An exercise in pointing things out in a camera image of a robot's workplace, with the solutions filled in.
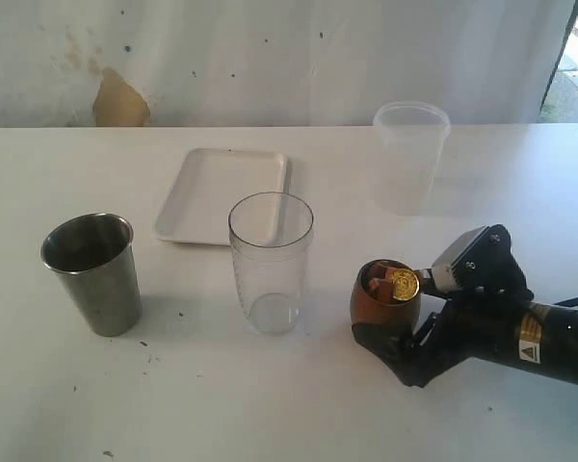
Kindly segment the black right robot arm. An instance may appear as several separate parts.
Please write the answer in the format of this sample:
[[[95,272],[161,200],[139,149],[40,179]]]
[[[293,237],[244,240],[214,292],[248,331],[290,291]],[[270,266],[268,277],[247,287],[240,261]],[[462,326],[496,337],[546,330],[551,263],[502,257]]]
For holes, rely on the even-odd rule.
[[[366,263],[350,311],[355,341],[409,387],[469,358],[578,385],[578,297],[536,302],[501,224],[463,233],[426,269]]]

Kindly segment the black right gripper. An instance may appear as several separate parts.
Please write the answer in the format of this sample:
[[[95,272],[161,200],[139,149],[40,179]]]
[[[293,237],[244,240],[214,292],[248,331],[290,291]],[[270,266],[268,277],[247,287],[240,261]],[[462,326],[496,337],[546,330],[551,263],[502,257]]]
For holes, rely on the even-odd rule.
[[[425,387],[462,361],[507,349],[513,323],[534,299],[524,272],[512,255],[512,237],[502,224],[487,230],[457,269],[461,289],[441,292],[431,269],[415,269],[419,290],[444,301],[413,334],[399,337],[389,328],[354,323],[355,341],[377,356],[401,382]]]

